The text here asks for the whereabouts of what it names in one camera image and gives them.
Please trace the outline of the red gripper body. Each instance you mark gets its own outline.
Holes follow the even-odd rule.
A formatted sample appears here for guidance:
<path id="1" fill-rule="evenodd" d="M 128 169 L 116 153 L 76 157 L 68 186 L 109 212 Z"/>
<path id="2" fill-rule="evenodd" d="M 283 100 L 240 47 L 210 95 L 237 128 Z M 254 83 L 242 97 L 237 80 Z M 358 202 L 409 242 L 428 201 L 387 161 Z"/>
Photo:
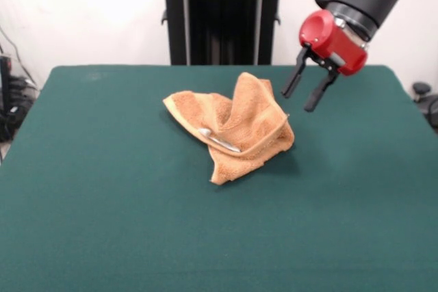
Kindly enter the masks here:
<path id="1" fill-rule="evenodd" d="M 366 42 L 328 10 L 318 10 L 309 15 L 301 25 L 299 41 L 323 62 L 333 62 L 343 75 L 353 75 L 366 63 Z"/>

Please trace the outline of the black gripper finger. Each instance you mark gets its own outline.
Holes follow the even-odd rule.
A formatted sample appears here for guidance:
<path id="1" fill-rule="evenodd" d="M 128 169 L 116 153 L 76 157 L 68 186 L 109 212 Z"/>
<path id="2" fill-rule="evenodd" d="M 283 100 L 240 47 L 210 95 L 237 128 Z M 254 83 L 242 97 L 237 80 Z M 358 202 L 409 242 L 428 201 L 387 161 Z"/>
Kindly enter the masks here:
<path id="1" fill-rule="evenodd" d="M 289 98 L 294 92 L 294 90 L 296 89 L 297 85 L 299 84 L 300 79 L 302 77 L 302 72 L 306 67 L 306 61 L 310 55 L 311 55 L 311 46 L 304 45 L 300 50 L 300 53 L 297 55 L 296 65 L 292 70 L 291 76 L 289 77 L 287 83 L 281 90 L 281 94 L 285 98 Z"/>
<path id="2" fill-rule="evenodd" d="M 326 76 L 319 82 L 312 93 L 310 93 L 305 103 L 304 110 L 306 112 L 313 112 L 316 109 L 328 87 L 333 85 L 339 76 L 336 66 L 330 65 L 325 67 L 325 69 L 327 71 Z"/>

